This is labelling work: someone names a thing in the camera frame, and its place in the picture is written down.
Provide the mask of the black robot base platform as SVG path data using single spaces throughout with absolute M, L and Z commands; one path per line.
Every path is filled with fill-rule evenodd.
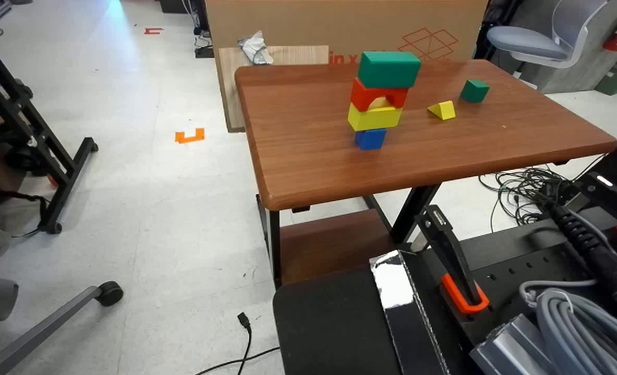
M 430 247 L 273 297 L 287 375 L 617 375 L 617 227 L 571 210 L 461 242 L 489 305 L 463 317 Z

